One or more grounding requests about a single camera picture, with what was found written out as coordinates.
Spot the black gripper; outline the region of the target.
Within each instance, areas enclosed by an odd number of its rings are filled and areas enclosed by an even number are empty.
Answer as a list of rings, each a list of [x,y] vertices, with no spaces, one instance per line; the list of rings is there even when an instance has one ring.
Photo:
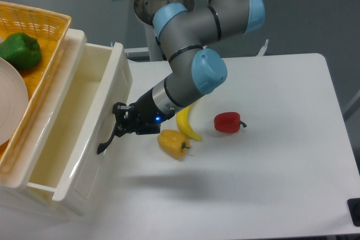
[[[148,91],[129,106],[115,103],[112,113],[115,115],[114,136],[122,137],[127,133],[159,134],[161,123],[171,119],[175,109],[170,107],[162,112],[154,102],[152,91]]]

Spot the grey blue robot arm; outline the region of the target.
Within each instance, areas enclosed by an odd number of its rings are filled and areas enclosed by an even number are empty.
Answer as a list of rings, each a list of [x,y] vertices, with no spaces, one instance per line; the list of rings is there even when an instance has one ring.
[[[161,123],[211,93],[227,68],[209,44],[253,31],[265,20],[262,0],[208,0],[194,11],[180,0],[148,0],[144,11],[172,72],[136,102],[114,105],[117,137],[156,134]]]

